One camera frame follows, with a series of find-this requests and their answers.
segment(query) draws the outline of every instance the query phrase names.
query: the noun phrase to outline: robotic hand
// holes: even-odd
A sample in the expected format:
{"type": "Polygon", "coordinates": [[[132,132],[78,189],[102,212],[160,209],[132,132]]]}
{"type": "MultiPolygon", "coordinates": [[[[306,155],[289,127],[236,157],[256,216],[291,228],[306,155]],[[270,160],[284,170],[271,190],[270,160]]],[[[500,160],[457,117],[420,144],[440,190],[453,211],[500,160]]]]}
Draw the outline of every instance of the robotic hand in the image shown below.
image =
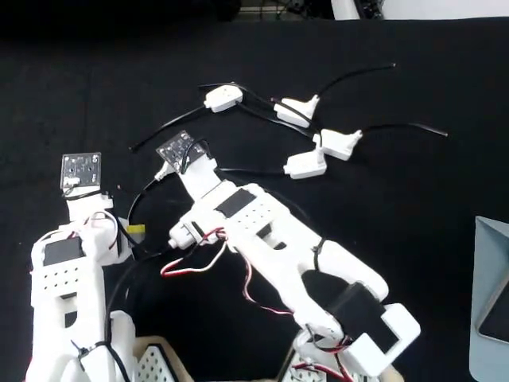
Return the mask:
{"type": "Polygon", "coordinates": [[[102,266],[123,262],[131,250],[119,235],[118,224],[127,222],[109,212],[113,201],[100,192],[100,159],[100,153],[64,155],[60,187],[71,222],[33,245],[33,354],[26,382],[124,380],[114,353],[135,380],[129,315],[112,312],[111,342],[105,341],[102,266]]]}
{"type": "Polygon", "coordinates": [[[403,305],[381,305],[389,290],[379,274],[320,237],[259,185],[221,181],[216,161],[185,131],[157,152],[195,201],[169,231],[169,244],[184,249],[201,243],[204,232],[221,228],[230,251],[256,268],[293,313],[301,327],[293,347],[305,363],[344,365],[350,372],[378,376],[419,335],[419,324],[403,305]],[[308,296],[302,282],[301,275],[313,269],[351,284],[329,312],[308,296]]]}

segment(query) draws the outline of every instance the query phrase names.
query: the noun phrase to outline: perforated white plate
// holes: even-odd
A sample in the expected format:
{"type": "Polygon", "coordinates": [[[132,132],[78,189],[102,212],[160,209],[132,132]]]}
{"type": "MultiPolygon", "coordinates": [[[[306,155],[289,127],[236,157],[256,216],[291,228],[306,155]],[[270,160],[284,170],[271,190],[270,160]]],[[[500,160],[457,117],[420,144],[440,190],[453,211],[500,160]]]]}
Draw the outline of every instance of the perforated white plate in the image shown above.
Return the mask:
{"type": "Polygon", "coordinates": [[[137,382],[177,382],[159,346],[146,348],[138,362],[137,382]]]}

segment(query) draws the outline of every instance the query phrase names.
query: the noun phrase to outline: black cloth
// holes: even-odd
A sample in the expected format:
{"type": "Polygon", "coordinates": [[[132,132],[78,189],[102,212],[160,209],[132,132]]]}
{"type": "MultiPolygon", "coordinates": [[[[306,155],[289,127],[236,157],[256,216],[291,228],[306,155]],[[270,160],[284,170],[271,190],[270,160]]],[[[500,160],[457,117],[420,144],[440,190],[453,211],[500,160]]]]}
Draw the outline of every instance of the black cloth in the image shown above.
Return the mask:
{"type": "MultiPolygon", "coordinates": [[[[422,335],[395,362],[407,380],[471,380],[474,216],[509,220],[507,46],[504,19],[200,23],[104,42],[3,42],[2,380],[21,380],[29,363],[29,254],[39,236],[67,219],[58,189],[62,154],[101,151],[103,188],[125,216],[162,164],[153,149],[178,128],[140,154],[127,147],[198,106],[198,84],[235,80],[266,96],[308,99],[342,72],[392,61],[394,71],[346,81],[326,94],[317,109],[322,125],[350,133],[415,121],[449,138],[407,128],[372,131],[350,162],[328,158],[323,177],[242,178],[299,204],[321,235],[385,278],[387,301],[403,303],[422,325],[422,335]]],[[[185,129],[206,137],[224,167],[280,169],[289,155],[313,147],[240,110],[205,114],[185,129]]],[[[148,243],[160,247],[189,206],[179,182],[169,179],[142,201],[135,220],[147,224],[148,243]]],[[[212,251],[200,251],[195,261],[212,251]]],[[[277,374],[297,327],[243,299],[238,256],[224,256],[205,275],[171,280],[157,273],[163,263],[154,260],[131,284],[127,308],[138,335],[165,336],[198,380],[277,374]]],[[[120,268],[106,269],[108,292],[120,268]]],[[[322,303],[343,286],[306,278],[322,303]]],[[[267,305],[280,303],[259,275],[252,294],[267,305]]]]}

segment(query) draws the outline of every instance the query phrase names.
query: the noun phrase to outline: cable connector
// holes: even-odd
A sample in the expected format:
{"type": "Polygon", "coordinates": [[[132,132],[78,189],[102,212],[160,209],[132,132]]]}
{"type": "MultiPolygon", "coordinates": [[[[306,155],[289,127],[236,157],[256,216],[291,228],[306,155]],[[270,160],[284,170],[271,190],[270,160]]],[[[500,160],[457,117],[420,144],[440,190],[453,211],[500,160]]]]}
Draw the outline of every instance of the cable connector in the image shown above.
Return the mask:
{"type": "Polygon", "coordinates": [[[204,105],[213,113],[219,113],[242,102],[243,93],[234,85],[224,85],[208,92],[205,96],[204,105]]]}
{"type": "Polygon", "coordinates": [[[352,156],[354,147],[362,137],[363,132],[361,130],[353,134],[341,134],[337,131],[323,129],[321,137],[315,134],[313,141],[317,144],[321,141],[321,148],[325,154],[342,161],[347,161],[352,156]]]}
{"type": "Polygon", "coordinates": [[[161,167],[161,169],[153,176],[156,181],[162,181],[164,177],[174,173],[175,169],[169,165],[167,161],[165,161],[161,167]]]}
{"type": "Polygon", "coordinates": [[[286,165],[283,166],[285,173],[292,179],[317,177],[325,173],[326,169],[324,151],[318,146],[313,151],[288,157],[286,165]]]}
{"type": "MultiPolygon", "coordinates": [[[[320,101],[320,98],[318,97],[318,95],[314,95],[312,97],[312,99],[310,99],[308,102],[302,102],[297,99],[291,99],[291,98],[283,98],[281,100],[282,103],[299,111],[300,113],[302,113],[309,119],[313,118],[313,114],[315,112],[315,109],[317,108],[319,101],[320,101]]],[[[274,105],[274,111],[277,113],[278,118],[285,122],[292,123],[292,124],[300,126],[300,127],[309,127],[308,121],[306,121],[299,115],[295,114],[291,110],[288,110],[284,106],[276,104],[276,105],[274,105]]]]}

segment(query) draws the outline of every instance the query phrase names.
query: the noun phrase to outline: wire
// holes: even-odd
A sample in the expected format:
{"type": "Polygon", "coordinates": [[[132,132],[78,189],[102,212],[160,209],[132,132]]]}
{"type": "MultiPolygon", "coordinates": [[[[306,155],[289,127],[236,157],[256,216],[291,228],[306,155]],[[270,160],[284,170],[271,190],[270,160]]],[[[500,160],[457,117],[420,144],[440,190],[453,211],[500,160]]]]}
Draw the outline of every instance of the wire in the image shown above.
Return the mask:
{"type": "Polygon", "coordinates": [[[283,176],[284,177],[285,176],[285,172],[283,170],[264,171],[264,170],[239,169],[239,168],[230,169],[227,167],[226,168],[221,167],[220,171],[223,171],[226,173],[246,173],[246,174],[260,176],[260,177],[265,177],[265,176],[275,176],[275,177],[283,176]]]}
{"type": "Polygon", "coordinates": [[[198,138],[198,139],[195,139],[194,141],[192,141],[192,143],[185,149],[184,151],[184,155],[182,155],[182,163],[181,163],[181,174],[184,175],[185,172],[188,170],[188,156],[189,156],[189,153],[191,152],[191,149],[200,144],[200,143],[204,143],[205,146],[206,146],[206,152],[207,152],[207,156],[210,158],[211,155],[210,155],[210,150],[208,149],[208,142],[205,138],[198,138]]]}
{"type": "Polygon", "coordinates": [[[127,213],[127,221],[129,224],[133,222],[133,216],[134,211],[136,211],[136,208],[138,207],[140,201],[142,201],[143,197],[145,197],[147,191],[151,189],[155,184],[157,184],[158,181],[156,179],[152,179],[145,187],[143,187],[143,190],[136,195],[136,197],[133,200],[133,204],[129,207],[129,212],[127,213]]]}
{"type": "Polygon", "coordinates": [[[127,279],[127,276],[129,276],[134,270],[136,270],[138,267],[140,267],[142,264],[146,263],[147,261],[151,259],[155,259],[158,256],[164,255],[166,251],[155,253],[152,255],[149,255],[143,259],[140,259],[139,261],[135,261],[132,263],[120,276],[120,279],[115,284],[115,287],[113,288],[113,291],[111,292],[110,301],[106,305],[106,313],[104,318],[104,337],[106,338],[106,342],[111,342],[111,310],[113,308],[113,303],[115,302],[115,299],[117,295],[119,294],[120,288],[124,284],[124,282],[127,279]]]}
{"type": "Polygon", "coordinates": [[[125,382],[130,382],[129,375],[127,374],[126,366],[122,362],[122,358],[120,358],[119,354],[113,349],[111,343],[108,341],[98,341],[91,348],[80,348],[73,340],[71,340],[72,345],[78,350],[78,362],[80,363],[81,369],[87,374],[85,367],[81,360],[92,353],[94,350],[98,349],[101,346],[104,346],[110,355],[113,357],[113,360],[117,364],[120,370],[120,374],[122,374],[122,378],[125,382]]]}
{"type": "Polygon", "coordinates": [[[337,353],[334,354],[334,358],[336,358],[337,367],[340,370],[341,374],[343,375],[344,380],[346,382],[354,382],[348,370],[343,366],[343,364],[341,364],[340,358],[338,357],[337,353]]]}
{"type": "Polygon", "coordinates": [[[346,80],[347,78],[362,76],[363,74],[371,73],[371,72],[377,72],[378,70],[387,70],[387,69],[394,69],[396,68],[395,63],[391,64],[384,64],[380,66],[372,66],[369,68],[361,68],[352,70],[351,72],[346,72],[334,80],[328,82],[325,86],[323,86],[317,93],[317,96],[322,97],[324,93],[326,93],[328,90],[330,90],[334,85],[336,85],[338,82],[341,82],[343,80],[346,80]]]}
{"type": "Polygon", "coordinates": [[[120,374],[122,374],[122,378],[124,379],[124,382],[130,382],[129,376],[127,375],[126,366],[122,362],[122,358],[120,358],[119,354],[115,352],[113,349],[113,346],[111,346],[110,342],[107,342],[104,344],[106,346],[106,349],[108,349],[108,352],[110,352],[111,356],[115,360],[115,363],[120,369],[120,374]]]}
{"type": "Polygon", "coordinates": [[[117,237],[119,236],[119,224],[122,225],[117,219],[115,219],[115,217],[113,215],[111,215],[111,213],[109,213],[108,211],[96,211],[94,213],[92,213],[87,219],[85,219],[84,223],[83,223],[83,226],[86,226],[88,225],[88,223],[91,221],[91,220],[94,220],[93,217],[95,215],[97,215],[98,213],[102,213],[104,214],[104,216],[113,221],[113,225],[115,226],[115,234],[114,234],[114,239],[113,239],[113,242],[108,246],[108,249],[112,249],[115,244],[117,244],[117,237]]]}
{"type": "Polygon", "coordinates": [[[84,199],[85,197],[93,197],[94,195],[99,195],[101,190],[97,189],[96,191],[91,191],[90,193],[82,193],[81,195],[75,195],[74,197],[68,197],[68,194],[66,193],[62,195],[66,201],[78,201],[79,199],[84,199]]]}
{"type": "Polygon", "coordinates": [[[150,141],[151,139],[155,138],[157,135],[159,135],[162,131],[166,130],[168,127],[171,127],[171,126],[177,124],[177,122],[180,122],[182,119],[186,119],[190,115],[196,114],[198,111],[204,110],[205,108],[206,107],[204,105],[201,105],[201,106],[199,106],[197,108],[194,108],[194,109],[192,109],[190,111],[187,111],[186,113],[184,113],[182,115],[179,115],[178,117],[168,121],[167,123],[161,125],[157,130],[155,130],[154,133],[150,134],[148,137],[144,138],[142,141],[136,143],[135,145],[129,147],[129,150],[132,153],[135,153],[142,146],[144,146],[148,141],[150,141]]]}
{"type": "Polygon", "coordinates": [[[224,85],[236,86],[240,90],[246,92],[247,94],[249,94],[250,96],[255,98],[260,103],[263,103],[264,105],[268,106],[270,109],[273,109],[275,104],[279,105],[281,107],[284,107],[286,110],[292,111],[294,114],[298,115],[299,117],[304,119],[307,123],[309,123],[309,125],[311,125],[311,122],[312,122],[311,119],[309,119],[306,115],[303,115],[302,113],[300,113],[299,110],[294,109],[293,107],[281,102],[279,99],[276,99],[276,98],[271,98],[269,101],[269,100],[261,97],[260,95],[256,94],[252,90],[246,88],[245,86],[239,85],[235,82],[218,82],[218,83],[214,83],[214,84],[201,84],[201,85],[198,85],[198,88],[199,89],[217,88],[219,86],[224,86],[224,85]]]}
{"type": "MultiPolygon", "coordinates": [[[[209,271],[212,267],[214,267],[214,265],[217,263],[217,260],[219,260],[220,257],[223,255],[223,253],[226,251],[226,248],[227,248],[227,243],[226,243],[226,240],[225,240],[224,243],[223,243],[223,246],[220,249],[220,251],[217,252],[216,256],[214,256],[214,259],[212,259],[212,261],[206,267],[203,267],[203,268],[185,268],[185,269],[179,269],[178,271],[167,271],[168,264],[166,264],[161,269],[161,276],[167,278],[167,277],[173,277],[173,276],[178,276],[178,275],[185,275],[187,273],[202,273],[202,272],[209,271]]],[[[172,265],[172,267],[173,267],[174,265],[178,264],[181,260],[182,259],[175,260],[175,261],[171,262],[170,264],[173,264],[172,265]]]]}
{"type": "Polygon", "coordinates": [[[292,368],[295,368],[295,369],[304,369],[304,370],[309,370],[309,371],[320,371],[320,372],[324,372],[325,374],[327,375],[330,375],[334,378],[337,378],[338,380],[342,381],[342,382],[353,382],[353,380],[347,380],[343,375],[339,374],[336,370],[333,370],[325,365],[322,365],[322,364],[306,364],[305,362],[301,362],[299,364],[294,364],[292,365],[292,368]]]}
{"type": "Polygon", "coordinates": [[[274,119],[274,118],[271,118],[271,117],[267,117],[261,113],[258,113],[257,111],[255,111],[254,109],[251,109],[250,107],[247,107],[246,105],[243,105],[241,104],[240,102],[236,102],[237,103],[237,106],[240,107],[241,110],[245,111],[246,113],[248,114],[251,114],[255,117],[258,117],[260,119],[265,119],[266,121],[268,122],[272,122],[272,123],[276,123],[278,125],[282,125],[282,126],[285,126],[285,127],[289,127],[290,129],[296,131],[297,133],[299,134],[302,134],[308,138],[313,138],[314,134],[310,131],[307,131],[299,126],[295,126],[291,123],[287,123],[285,121],[282,121],[280,119],[274,119]]]}
{"type": "Polygon", "coordinates": [[[369,131],[394,128],[394,127],[415,127],[417,129],[421,129],[423,131],[428,131],[429,133],[441,135],[442,137],[445,137],[445,138],[447,138],[449,136],[449,133],[447,133],[446,131],[439,130],[435,127],[427,126],[422,123],[386,123],[383,125],[374,125],[374,126],[366,127],[364,129],[362,129],[362,132],[365,133],[365,132],[369,132],[369,131]]]}
{"type": "Polygon", "coordinates": [[[290,311],[278,310],[278,309],[274,309],[274,308],[269,308],[267,306],[263,306],[259,302],[257,302],[254,298],[251,297],[251,295],[249,294],[248,288],[249,288],[249,284],[251,282],[251,278],[253,277],[253,267],[251,266],[251,264],[247,261],[247,259],[244,256],[243,256],[243,259],[244,259],[244,262],[246,263],[246,278],[244,279],[244,287],[242,289],[242,294],[243,294],[244,298],[247,301],[252,302],[255,305],[259,306],[260,308],[262,308],[264,310],[268,310],[272,313],[279,314],[279,315],[293,316],[293,313],[290,311]]]}

